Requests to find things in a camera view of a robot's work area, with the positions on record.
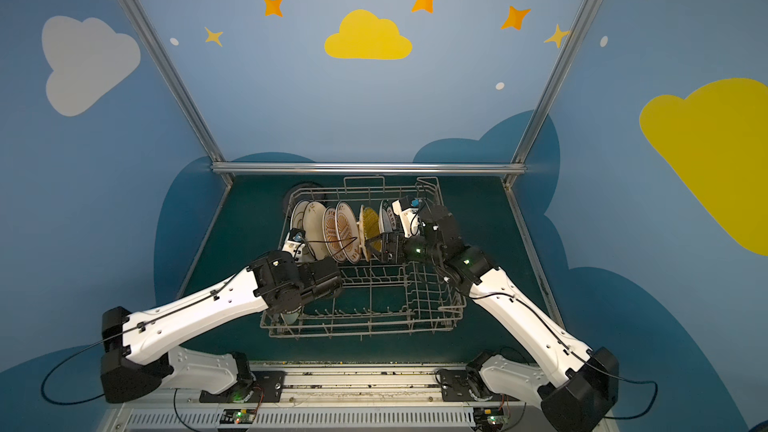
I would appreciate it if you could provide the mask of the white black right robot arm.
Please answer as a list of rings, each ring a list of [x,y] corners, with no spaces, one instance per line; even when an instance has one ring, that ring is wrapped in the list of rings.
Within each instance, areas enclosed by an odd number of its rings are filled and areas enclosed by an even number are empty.
[[[493,316],[523,346],[534,365],[501,355],[482,356],[474,373],[493,394],[539,408],[557,431],[592,431],[619,397],[619,361],[593,349],[548,317],[481,248],[464,241],[455,216],[443,205],[393,203],[393,230],[359,220],[365,250],[383,263],[431,266],[441,281]]]

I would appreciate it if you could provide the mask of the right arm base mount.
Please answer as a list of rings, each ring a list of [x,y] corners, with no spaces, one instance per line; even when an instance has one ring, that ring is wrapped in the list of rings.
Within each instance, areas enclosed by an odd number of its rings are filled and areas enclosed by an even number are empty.
[[[466,370],[439,369],[436,381],[444,402],[475,402],[479,398],[478,383]]]

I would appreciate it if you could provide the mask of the orange woven plate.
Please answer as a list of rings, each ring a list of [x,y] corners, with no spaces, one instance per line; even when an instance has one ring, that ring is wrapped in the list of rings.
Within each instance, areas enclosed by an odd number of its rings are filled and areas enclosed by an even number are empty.
[[[366,262],[370,260],[369,252],[366,249],[366,238],[365,238],[365,206],[360,206],[360,211],[358,214],[358,233],[359,233],[359,241],[360,241],[360,250],[361,250],[361,261],[365,260]]]

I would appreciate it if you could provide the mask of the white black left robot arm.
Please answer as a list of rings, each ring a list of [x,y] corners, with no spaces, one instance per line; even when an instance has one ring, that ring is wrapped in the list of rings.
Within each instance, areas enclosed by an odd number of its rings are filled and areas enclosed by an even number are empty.
[[[332,258],[299,264],[271,251],[224,281],[154,309],[112,308],[102,315],[100,381],[105,400],[119,404],[160,388],[231,395],[253,378],[242,353],[215,355],[184,343],[240,317],[292,313],[336,294],[341,273]]]

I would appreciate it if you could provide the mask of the dark black plate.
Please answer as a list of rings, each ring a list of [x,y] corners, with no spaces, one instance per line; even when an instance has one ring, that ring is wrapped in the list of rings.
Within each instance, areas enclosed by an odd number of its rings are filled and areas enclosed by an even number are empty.
[[[282,212],[284,215],[290,215],[295,206],[301,201],[319,201],[326,204],[328,195],[325,188],[314,181],[300,182],[290,187],[282,197]]]

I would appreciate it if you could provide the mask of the yellow woven plate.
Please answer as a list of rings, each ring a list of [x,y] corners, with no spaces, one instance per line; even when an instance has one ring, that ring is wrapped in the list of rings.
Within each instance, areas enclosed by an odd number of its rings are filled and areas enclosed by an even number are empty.
[[[379,216],[373,208],[365,206],[365,237],[381,234]]]

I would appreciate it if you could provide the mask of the white plate black emblem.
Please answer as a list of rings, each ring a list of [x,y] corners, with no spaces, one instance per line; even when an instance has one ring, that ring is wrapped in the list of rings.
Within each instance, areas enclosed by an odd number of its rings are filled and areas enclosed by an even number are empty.
[[[309,204],[310,202],[306,200],[301,200],[296,204],[291,214],[291,219],[290,219],[291,229],[300,229],[300,230],[304,229],[304,225],[303,225],[304,216]],[[299,262],[307,263],[307,262],[312,262],[313,260],[314,260],[314,256],[312,255],[311,248],[308,245],[305,245]]]

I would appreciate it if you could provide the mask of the white plate green text rim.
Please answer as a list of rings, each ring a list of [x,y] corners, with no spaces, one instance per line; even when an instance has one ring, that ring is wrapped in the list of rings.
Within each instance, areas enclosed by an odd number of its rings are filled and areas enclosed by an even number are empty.
[[[382,233],[394,232],[398,229],[398,217],[389,201],[383,200],[379,207],[379,227]]]

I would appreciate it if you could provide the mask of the pale green floral plate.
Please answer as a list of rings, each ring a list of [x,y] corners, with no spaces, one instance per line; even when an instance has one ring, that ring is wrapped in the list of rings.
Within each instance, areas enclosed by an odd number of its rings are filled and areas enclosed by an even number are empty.
[[[300,306],[291,311],[284,311],[280,313],[280,320],[285,326],[293,325],[297,322],[303,312],[303,307]]]

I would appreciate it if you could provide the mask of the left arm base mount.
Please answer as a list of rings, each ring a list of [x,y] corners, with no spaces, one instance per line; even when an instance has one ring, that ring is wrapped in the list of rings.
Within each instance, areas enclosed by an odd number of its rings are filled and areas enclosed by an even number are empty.
[[[252,372],[253,382],[245,395],[244,403],[278,403],[281,400],[286,373],[282,370],[257,370]]]

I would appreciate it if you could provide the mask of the cream plate floral rim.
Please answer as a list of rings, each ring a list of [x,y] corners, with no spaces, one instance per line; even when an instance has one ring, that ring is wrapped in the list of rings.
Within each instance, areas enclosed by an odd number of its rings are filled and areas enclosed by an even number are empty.
[[[323,260],[329,256],[326,239],[324,238],[324,214],[326,207],[318,202],[310,202],[305,209],[303,228],[306,240],[316,260]]]

